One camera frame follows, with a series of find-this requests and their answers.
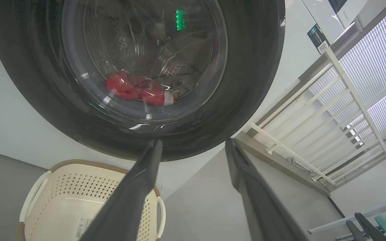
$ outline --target barcode label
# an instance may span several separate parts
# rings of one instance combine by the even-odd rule
[[[328,48],[327,41],[324,41],[320,46],[318,46],[318,52],[320,52],[320,55],[322,55],[327,48]]]
[[[90,224],[92,224],[92,221],[93,219],[90,218],[80,218],[78,220],[77,229],[75,231],[75,238],[81,238]]]

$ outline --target laundry basket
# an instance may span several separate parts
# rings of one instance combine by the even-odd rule
[[[20,212],[21,241],[76,241],[123,179],[127,170],[86,160],[68,160],[44,173],[29,191]],[[157,231],[157,208],[161,221]],[[160,239],[166,210],[156,187],[147,195],[138,241]]]

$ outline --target red cloth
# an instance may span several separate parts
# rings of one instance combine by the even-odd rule
[[[128,78],[126,71],[112,73],[107,80],[108,91],[124,99],[139,99],[155,106],[173,105],[175,98],[163,91],[156,81],[144,76]]]

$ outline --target floor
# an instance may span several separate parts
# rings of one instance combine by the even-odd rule
[[[328,200],[277,171],[253,160],[305,232],[339,219]],[[30,188],[46,170],[0,155],[0,241],[16,240],[16,225]],[[232,187],[224,150],[165,200],[163,241],[250,240],[242,199]],[[345,228],[308,235],[311,241],[333,241]]]
[[[16,227],[23,202],[45,171],[0,155],[0,241],[17,240]]]
[[[223,149],[165,200],[165,241],[251,240],[240,194],[232,186]],[[334,241],[346,227],[308,234],[308,229],[341,217],[328,199],[249,155],[310,241]]]

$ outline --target white appliance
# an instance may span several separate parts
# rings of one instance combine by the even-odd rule
[[[285,1],[285,40],[283,43],[280,64],[271,85],[270,91],[250,121],[258,120],[282,96],[298,83],[298,77],[318,59],[325,46],[332,44],[344,28],[339,20],[328,13],[331,9],[327,0]],[[324,33],[327,44],[315,46],[312,38],[318,24]],[[163,199],[171,195],[184,184],[193,174],[204,166],[216,153],[223,148],[223,143],[206,152],[182,160],[163,162],[160,164],[157,180],[161,186]],[[0,154],[21,160],[43,168],[70,159],[85,159],[108,163],[121,168],[131,168],[133,161],[123,160],[82,145],[44,119],[29,102],[7,74],[0,60]]]

